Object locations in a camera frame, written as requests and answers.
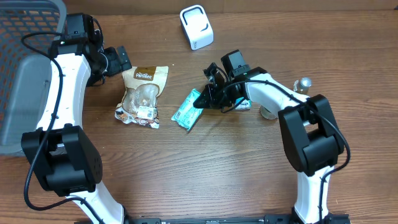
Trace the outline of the yellow dish soap bottle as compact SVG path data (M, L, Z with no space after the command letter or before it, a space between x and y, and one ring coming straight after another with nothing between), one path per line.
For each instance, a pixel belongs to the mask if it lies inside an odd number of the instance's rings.
M294 82L293 91L296 93L306 95L311 86L312 86L312 79L309 77L303 77Z

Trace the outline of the teal white wet wipes pack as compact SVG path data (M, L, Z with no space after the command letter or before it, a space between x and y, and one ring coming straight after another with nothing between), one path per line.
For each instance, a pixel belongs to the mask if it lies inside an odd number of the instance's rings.
M198 109L193 106L193 102L197 100L199 96L200 92L196 89L193 89L171 118L172 121L176 121L187 131L193 128L197 119L203 112L203 109Z

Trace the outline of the brown white snack packet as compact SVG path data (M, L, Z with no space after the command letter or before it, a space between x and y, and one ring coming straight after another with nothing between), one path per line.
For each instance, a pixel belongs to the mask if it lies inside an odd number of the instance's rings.
M168 74L168 66L132 67L122 72L125 92L115 109L115 118L124 124L159 128L157 99Z

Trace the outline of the green lid white jar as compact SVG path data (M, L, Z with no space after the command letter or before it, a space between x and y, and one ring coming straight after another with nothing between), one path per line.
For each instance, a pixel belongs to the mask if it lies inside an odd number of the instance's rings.
M277 115L272 114L269 110L267 110L263 106L260 106L260 113L261 113L262 117L265 118L265 119L273 120L273 119L277 119L278 118Z

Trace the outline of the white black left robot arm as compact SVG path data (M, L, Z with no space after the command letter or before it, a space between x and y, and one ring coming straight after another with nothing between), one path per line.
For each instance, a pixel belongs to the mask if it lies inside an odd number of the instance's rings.
M21 139L30 164L24 184L25 203L44 211L74 202L92 223L129 223L126 209L102 181L101 156L82 128L86 86L107 76L111 65L102 35L67 34L53 41L44 57L50 59L52 73L44 112L35 131L24 133ZM34 205L29 198L33 176L45 191L63 199L46 206Z

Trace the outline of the teal snack packet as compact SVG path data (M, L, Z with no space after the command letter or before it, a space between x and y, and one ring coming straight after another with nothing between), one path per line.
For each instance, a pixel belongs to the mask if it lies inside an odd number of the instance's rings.
M238 98L235 103L236 110L250 110L252 103L251 100L247 100L244 97Z

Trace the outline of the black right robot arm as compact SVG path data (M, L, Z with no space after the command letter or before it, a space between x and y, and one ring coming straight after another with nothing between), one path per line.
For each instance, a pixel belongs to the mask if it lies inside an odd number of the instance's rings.
M279 120L285 155L297 171L297 200L290 214L265 215L264 223L349 223L348 215L327 209L330 176L337 170L338 156L348 150L328 100L296 93L261 67L244 65L227 74L212 63L203 73L209 83L194 107L227 113L243 98Z

